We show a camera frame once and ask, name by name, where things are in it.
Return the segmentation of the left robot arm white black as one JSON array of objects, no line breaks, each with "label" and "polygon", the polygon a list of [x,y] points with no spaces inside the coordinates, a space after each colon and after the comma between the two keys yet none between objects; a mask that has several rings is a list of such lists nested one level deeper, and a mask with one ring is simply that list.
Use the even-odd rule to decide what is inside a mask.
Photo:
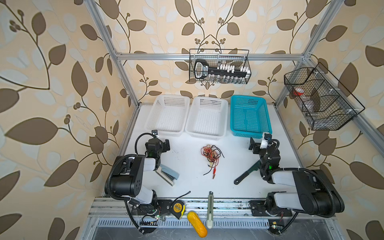
[{"label": "left robot arm white black", "polygon": [[[143,136],[151,138],[145,143],[146,151],[138,154],[137,144]],[[161,165],[161,155],[170,150],[169,140],[162,141],[158,131],[143,133],[135,141],[135,153],[118,156],[111,168],[105,184],[105,192],[115,200],[123,201],[130,220],[138,231],[148,233],[135,220],[128,205],[138,207],[145,215],[154,216],[161,212],[156,191],[146,188],[143,184],[144,172],[157,171]]]}]

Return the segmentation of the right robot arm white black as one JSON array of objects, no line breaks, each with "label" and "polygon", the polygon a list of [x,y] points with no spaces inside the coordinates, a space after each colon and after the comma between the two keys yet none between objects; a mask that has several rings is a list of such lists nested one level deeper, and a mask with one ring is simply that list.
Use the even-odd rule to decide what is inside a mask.
[{"label": "right robot arm white black", "polygon": [[261,178],[269,184],[294,187],[294,192],[268,193],[264,204],[256,206],[259,213],[269,216],[284,216],[284,211],[292,218],[283,226],[273,223],[269,232],[282,235],[299,214],[331,218],[345,210],[345,203],[323,170],[280,167],[280,142],[271,134],[264,134],[261,142],[250,139],[249,150],[259,156],[259,160],[247,171],[258,170]]}]

